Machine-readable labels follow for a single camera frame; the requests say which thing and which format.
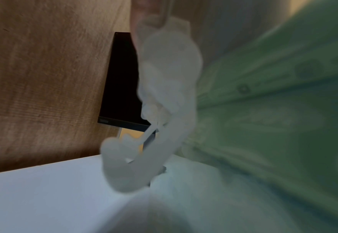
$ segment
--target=translucent plastic piece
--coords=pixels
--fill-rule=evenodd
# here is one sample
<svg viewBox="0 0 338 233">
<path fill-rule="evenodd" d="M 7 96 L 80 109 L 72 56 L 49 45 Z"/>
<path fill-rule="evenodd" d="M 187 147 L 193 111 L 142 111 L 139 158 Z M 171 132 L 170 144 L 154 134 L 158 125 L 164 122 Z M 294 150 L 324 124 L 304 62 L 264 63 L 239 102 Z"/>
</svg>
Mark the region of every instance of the translucent plastic piece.
<svg viewBox="0 0 338 233">
<path fill-rule="evenodd" d="M 188 22 L 169 18 L 164 27 L 152 28 L 142 37 L 138 96 L 143 102 L 142 118 L 151 126 L 139 139 L 108 138 L 101 145 L 104 174 L 117 191 L 132 192 L 146 186 L 195 128 L 195 85 L 202 57 L 188 27 Z M 137 146 L 156 129 L 159 137 L 138 156 Z M 127 164 L 126 158 L 134 161 Z"/>
</svg>

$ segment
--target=black monitor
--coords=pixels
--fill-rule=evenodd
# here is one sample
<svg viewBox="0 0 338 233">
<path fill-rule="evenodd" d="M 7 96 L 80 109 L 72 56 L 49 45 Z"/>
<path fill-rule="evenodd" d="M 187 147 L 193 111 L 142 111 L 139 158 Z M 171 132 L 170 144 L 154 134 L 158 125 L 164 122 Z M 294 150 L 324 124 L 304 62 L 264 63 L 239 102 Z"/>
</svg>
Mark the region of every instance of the black monitor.
<svg viewBox="0 0 338 233">
<path fill-rule="evenodd" d="M 115 32 L 98 123 L 145 131 L 137 96 L 137 54 L 128 32 Z"/>
</svg>

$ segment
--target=wooden wall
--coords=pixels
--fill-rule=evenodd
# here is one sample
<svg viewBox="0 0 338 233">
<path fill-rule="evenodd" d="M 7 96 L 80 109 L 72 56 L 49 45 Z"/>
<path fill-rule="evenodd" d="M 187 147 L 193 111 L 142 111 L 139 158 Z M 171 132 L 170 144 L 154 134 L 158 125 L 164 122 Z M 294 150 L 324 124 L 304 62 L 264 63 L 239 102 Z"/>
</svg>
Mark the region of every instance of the wooden wall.
<svg viewBox="0 0 338 233">
<path fill-rule="evenodd" d="M 95 155 L 115 31 L 129 0 L 0 0 L 0 171 Z"/>
</svg>

